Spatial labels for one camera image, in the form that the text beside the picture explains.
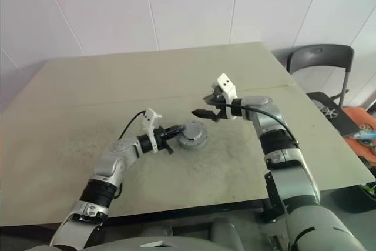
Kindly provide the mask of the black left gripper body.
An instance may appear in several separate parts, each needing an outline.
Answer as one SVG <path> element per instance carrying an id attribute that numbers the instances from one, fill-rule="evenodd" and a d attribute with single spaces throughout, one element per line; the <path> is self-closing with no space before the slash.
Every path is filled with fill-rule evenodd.
<path id="1" fill-rule="evenodd" d="M 159 127 L 155 129 L 155 141 L 157 144 L 158 151 L 166 149 L 170 155 L 173 154 L 174 151 L 167 142 L 171 138 L 172 138 L 172 127 L 170 128 Z"/>

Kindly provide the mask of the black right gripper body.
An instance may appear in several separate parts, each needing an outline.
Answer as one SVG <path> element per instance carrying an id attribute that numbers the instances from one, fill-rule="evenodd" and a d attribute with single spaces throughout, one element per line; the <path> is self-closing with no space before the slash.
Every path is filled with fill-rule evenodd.
<path id="1" fill-rule="evenodd" d="M 213 94 L 218 97 L 219 103 L 215 105 L 215 108 L 219 110 L 217 113 L 219 119 L 214 122 L 218 122 L 220 119 L 227 119 L 226 105 L 229 102 L 229 90 L 226 86 L 219 84 L 212 84 Z"/>

